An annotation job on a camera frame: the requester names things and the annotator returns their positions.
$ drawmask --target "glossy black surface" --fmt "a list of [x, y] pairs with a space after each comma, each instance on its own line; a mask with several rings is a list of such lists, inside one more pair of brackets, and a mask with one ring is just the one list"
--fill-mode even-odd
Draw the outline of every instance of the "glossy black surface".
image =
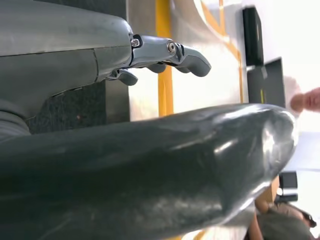
[[283, 108], [245, 104], [12, 138], [0, 144], [0, 233], [152, 240], [223, 224], [266, 188], [297, 137]]

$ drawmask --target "gray panel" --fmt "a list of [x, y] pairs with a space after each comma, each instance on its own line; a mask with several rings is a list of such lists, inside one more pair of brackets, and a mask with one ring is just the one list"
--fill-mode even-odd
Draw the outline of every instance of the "gray panel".
[[34, 117], [45, 100], [94, 83], [94, 50], [0, 57], [0, 111]]
[[97, 81], [102, 81], [118, 68], [124, 68], [131, 61], [132, 50], [131, 46], [107, 47], [94, 49], [97, 62]]
[[124, 19], [58, 4], [2, 1], [0, 23], [0, 56], [131, 46]]

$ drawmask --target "person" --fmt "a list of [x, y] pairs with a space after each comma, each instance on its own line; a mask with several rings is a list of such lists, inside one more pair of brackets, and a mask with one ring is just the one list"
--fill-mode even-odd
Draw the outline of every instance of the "person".
[[296, 118], [303, 110], [320, 112], [320, 87], [302, 93], [300, 87], [293, 77], [284, 76], [285, 107]]
[[260, 214], [254, 213], [247, 240], [315, 240], [310, 228], [316, 223], [305, 212], [288, 203], [269, 205], [259, 197], [254, 203]]

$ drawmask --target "prosthetic arm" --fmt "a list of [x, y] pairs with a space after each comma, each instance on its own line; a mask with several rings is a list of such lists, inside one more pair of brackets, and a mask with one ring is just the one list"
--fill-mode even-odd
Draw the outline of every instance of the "prosthetic arm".
[[125, 20], [36, 1], [0, 2], [0, 111], [35, 116], [48, 97], [103, 80], [134, 85], [130, 68], [166, 65], [207, 75], [195, 49], [168, 38], [134, 35]]
[[36, 1], [0, 1], [0, 235], [11, 240], [156, 240], [223, 224], [282, 169], [294, 117], [229, 105], [143, 122], [30, 135], [48, 97], [130, 68], [211, 66], [123, 19]]

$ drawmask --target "wooden surface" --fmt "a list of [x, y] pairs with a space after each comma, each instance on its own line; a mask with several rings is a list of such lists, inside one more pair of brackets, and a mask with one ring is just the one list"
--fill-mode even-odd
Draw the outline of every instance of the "wooden surface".
[[267, 203], [273, 203], [275, 196], [277, 195], [277, 190], [279, 188], [279, 177], [277, 176], [275, 178], [269, 187], [266, 191], [261, 194], [259, 198], [262, 200], [266, 200]]

